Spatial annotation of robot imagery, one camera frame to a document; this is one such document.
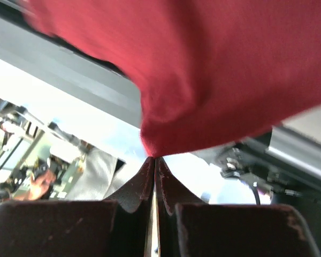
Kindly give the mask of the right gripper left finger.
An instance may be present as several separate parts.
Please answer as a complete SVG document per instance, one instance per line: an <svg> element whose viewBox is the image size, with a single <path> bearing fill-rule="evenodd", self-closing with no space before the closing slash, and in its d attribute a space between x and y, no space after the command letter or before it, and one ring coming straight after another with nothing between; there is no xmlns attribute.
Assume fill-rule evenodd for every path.
<svg viewBox="0 0 321 257"><path fill-rule="evenodd" d="M150 256L155 161L102 201L0 205L0 256Z"/></svg>

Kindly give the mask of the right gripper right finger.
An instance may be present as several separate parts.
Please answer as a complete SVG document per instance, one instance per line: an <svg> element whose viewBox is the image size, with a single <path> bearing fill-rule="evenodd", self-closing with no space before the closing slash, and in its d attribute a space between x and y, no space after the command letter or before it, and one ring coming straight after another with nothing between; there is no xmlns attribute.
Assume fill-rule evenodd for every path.
<svg viewBox="0 0 321 257"><path fill-rule="evenodd" d="M288 205L209 205L155 160L159 256L319 256Z"/></svg>

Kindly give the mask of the dark red t-shirt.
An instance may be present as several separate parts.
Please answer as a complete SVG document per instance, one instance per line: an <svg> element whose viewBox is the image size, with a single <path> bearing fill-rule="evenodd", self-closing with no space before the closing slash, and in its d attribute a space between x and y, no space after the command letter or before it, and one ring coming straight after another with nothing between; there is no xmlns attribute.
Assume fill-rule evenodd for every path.
<svg viewBox="0 0 321 257"><path fill-rule="evenodd" d="M321 105L321 1L22 1L37 31L123 71L148 155L265 132Z"/></svg>

